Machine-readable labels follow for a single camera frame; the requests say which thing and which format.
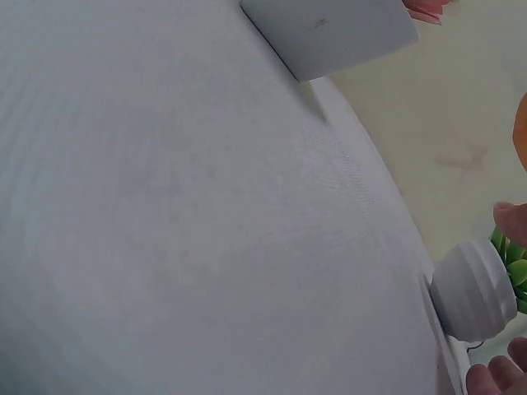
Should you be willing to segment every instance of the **orange object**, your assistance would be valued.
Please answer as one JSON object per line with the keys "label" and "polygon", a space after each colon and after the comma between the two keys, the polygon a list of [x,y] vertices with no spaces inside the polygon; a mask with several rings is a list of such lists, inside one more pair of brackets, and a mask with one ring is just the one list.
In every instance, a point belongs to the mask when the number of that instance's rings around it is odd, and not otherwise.
{"label": "orange object", "polygon": [[518,106],[512,141],[521,164],[527,170],[527,94],[524,95]]}

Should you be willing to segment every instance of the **white cylinder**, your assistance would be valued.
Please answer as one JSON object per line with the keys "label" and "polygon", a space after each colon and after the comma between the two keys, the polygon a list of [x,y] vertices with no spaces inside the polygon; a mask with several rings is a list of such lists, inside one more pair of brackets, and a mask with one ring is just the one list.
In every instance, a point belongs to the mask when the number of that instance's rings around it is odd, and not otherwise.
{"label": "white cylinder", "polygon": [[430,293],[445,332],[465,342],[495,337],[517,314],[505,265],[486,239],[449,251],[434,272]]}

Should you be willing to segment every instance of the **green plant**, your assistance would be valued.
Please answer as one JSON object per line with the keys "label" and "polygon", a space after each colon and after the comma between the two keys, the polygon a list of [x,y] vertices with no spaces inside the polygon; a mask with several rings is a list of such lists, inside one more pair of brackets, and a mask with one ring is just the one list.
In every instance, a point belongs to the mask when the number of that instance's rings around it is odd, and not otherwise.
{"label": "green plant", "polygon": [[500,254],[511,279],[518,311],[527,314],[527,251],[511,242],[497,226],[492,232],[491,242]]}

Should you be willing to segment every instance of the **human finger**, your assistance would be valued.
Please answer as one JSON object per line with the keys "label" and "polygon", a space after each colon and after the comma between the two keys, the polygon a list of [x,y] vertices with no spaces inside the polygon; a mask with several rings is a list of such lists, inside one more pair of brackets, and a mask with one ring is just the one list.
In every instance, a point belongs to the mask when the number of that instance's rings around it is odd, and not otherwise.
{"label": "human finger", "polygon": [[527,372],[527,339],[524,337],[517,337],[510,344],[507,349],[512,360],[522,369]]}
{"label": "human finger", "polygon": [[467,373],[469,395],[499,395],[500,389],[494,383],[491,372],[483,365],[474,365]]}
{"label": "human finger", "polygon": [[494,383],[500,390],[505,391],[523,376],[523,372],[514,365],[506,356],[500,355],[491,359],[488,363]]}

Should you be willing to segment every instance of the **green leaf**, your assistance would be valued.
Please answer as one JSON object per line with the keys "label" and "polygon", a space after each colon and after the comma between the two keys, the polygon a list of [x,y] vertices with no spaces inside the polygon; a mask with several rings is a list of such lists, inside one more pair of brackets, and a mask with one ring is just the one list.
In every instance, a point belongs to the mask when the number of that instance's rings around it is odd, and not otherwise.
{"label": "green leaf", "polygon": [[510,242],[509,247],[507,248],[507,251],[506,251],[505,264],[508,265],[522,258],[524,255],[524,252],[525,252],[525,249],[523,247],[520,247],[516,243]]}
{"label": "green leaf", "polygon": [[507,271],[511,275],[512,286],[523,284],[527,280],[527,260],[518,259],[507,266]]}
{"label": "green leaf", "polygon": [[520,313],[527,314],[527,302],[524,302],[520,299],[516,299],[516,306],[518,307],[518,311]]}
{"label": "green leaf", "polygon": [[503,233],[501,232],[500,228],[498,228],[496,225],[494,226],[494,231],[492,232],[492,235],[491,235],[491,243],[494,244],[494,247],[496,247],[498,251],[500,251],[502,242],[503,242]]}
{"label": "green leaf", "polygon": [[507,237],[503,236],[500,247],[500,257],[503,262],[506,260],[506,251],[509,248],[509,240]]}
{"label": "green leaf", "polygon": [[518,298],[519,300],[523,300],[524,302],[527,302],[527,294],[525,294],[525,292],[523,292],[522,290],[515,288],[514,295],[516,295],[516,298]]}

